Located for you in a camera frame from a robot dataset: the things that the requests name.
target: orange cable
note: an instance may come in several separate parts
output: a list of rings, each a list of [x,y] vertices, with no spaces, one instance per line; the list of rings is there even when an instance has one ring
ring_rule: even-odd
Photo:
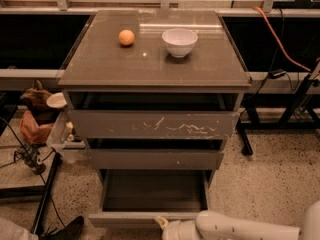
[[[290,58],[290,56],[289,56],[289,55],[287,54],[287,52],[285,51],[285,49],[284,49],[284,47],[283,47],[283,45],[282,45],[279,37],[277,36],[276,32],[274,32],[274,30],[273,30],[273,28],[272,28],[272,26],[271,26],[271,24],[270,24],[267,16],[266,16],[265,13],[263,12],[263,10],[262,10],[260,7],[258,7],[258,6],[253,7],[253,9],[256,10],[256,11],[258,11],[258,12],[262,15],[262,17],[264,18],[264,21],[267,23],[267,26],[269,27],[272,35],[273,35],[274,38],[276,39],[276,41],[277,41],[277,43],[278,43],[281,51],[283,52],[284,56],[285,56],[290,62],[292,62],[294,65],[296,65],[296,66],[298,66],[298,67],[300,67],[300,68],[302,68],[302,69],[304,69],[304,70],[306,70],[306,71],[308,71],[308,72],[311,72],[311,69],[305,67],[305,66],[302,65],[301,63],[298,63],[298,62],[296,62],[295,60],[293,60],[293,59]]]

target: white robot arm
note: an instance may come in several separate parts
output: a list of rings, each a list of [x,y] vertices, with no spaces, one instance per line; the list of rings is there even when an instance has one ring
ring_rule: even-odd
[[[202,211],[195,220],[168,222],[157,217],[163,240],[319,240],[320,201],[304,217],[302,229],[264,222],[231,218],[213,211]]]

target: floor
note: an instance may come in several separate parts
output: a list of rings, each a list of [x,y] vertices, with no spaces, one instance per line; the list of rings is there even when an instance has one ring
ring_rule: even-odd
[[[10,121],[19,135],[21,110]],[[241,154],[242,142],[235,131],[224,150],[224,159],[209,189],[213,210],[241,219],[301,226],[306,209],[320,199],[320,139],[317,130],[248,131],[254,150],[251,157]],[[18,143],[9,128],[0,139],[0,187],[40,185],[42,180],[19,160],[13,161]],[[53,155],[40,148],[47,170]],[[85,217],[81,240],[160,239],[158,229],[103,229],[88,219],[99,207],[102,186],[96,171],[81,153],[63,153],[52,190],[52,200],[62,221]],[[1,216],[28,229],[32,227],[39,198],[0,200]],[[62,228],[50,203],[45,229]]]

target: drawer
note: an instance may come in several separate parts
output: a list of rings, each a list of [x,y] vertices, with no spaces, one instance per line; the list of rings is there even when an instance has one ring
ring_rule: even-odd
[[[71,110],[70,118],[83,138],[226,139],[238,112]]]
[[[89,163],[96,169],[218,170],[222,158],[219,151],[88,149]]]
[[[209,209],[204,171],[108,170],[96,227],[158,228],[156,216],[195,219]]]

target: black shoe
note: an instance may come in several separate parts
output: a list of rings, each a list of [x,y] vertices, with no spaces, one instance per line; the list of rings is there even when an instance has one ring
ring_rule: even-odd
[[[45,234],[44,236],[39,237],[39,240],[77,240],[81,235],[83,224],[83,217],[78,216],[73,221],[71,221],[64,229],[55,234],[54,232]]]

